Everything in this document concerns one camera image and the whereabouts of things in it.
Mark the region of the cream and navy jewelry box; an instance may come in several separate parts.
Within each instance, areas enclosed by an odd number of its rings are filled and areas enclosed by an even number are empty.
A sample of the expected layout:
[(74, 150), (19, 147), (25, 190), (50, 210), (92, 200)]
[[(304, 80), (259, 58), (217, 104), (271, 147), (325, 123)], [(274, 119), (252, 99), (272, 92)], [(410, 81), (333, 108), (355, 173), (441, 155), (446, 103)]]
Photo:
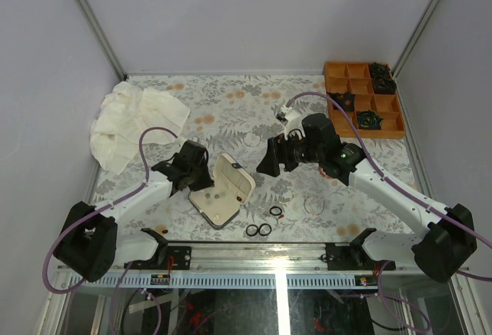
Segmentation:
[(239, 213), (241, 206), (249, 202), (256, 188), (254, 178), (229, 154), (221, 153), (213, 169), (214, 187), (192, 191), (188, 200), (200, 215), (215, 229), (224, 228)]

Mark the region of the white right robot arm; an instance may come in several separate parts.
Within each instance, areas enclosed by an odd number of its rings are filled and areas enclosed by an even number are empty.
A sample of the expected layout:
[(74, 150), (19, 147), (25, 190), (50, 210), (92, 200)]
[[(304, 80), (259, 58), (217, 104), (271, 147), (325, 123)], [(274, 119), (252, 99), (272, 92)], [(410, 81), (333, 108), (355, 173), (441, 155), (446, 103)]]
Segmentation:
[(276, 143), (286, 167), (316, 163), (333, 179), (372, 198), (402, 220), (409, 234), (373, 231), (351, 249), (351, 262), (368, 269), (377, 260), (416, 264), (430, 279), (445, 283), (477, 249), (474, 221), (463, 205), (448, 207), (385, 171), (364, 144), (341, 141), (324, 114), (302, 116), (291, 108), (276, 118), (284, 134)]

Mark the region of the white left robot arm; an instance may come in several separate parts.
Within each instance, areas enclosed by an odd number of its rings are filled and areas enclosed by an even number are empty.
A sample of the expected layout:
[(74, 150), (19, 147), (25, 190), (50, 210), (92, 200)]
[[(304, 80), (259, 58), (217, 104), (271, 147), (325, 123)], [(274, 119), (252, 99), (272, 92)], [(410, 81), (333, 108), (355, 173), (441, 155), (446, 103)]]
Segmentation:
[(150, 206), (189, 190), (192, 206), (220, 230), (249, 202), (255, 187), (254, 178), (229, 154), (219, 154), (210, 170), (206, 147), (184, 141), (170, 160), (148, 168), (135, 190), (104, 204), (75, 204), (53, 255), (88, 282), (101, 279), (113, 266), (165, 269), (175, 263), (176, 256), (169, 253), (162, 233), (143, 227), (125, 235), (124, 224)]

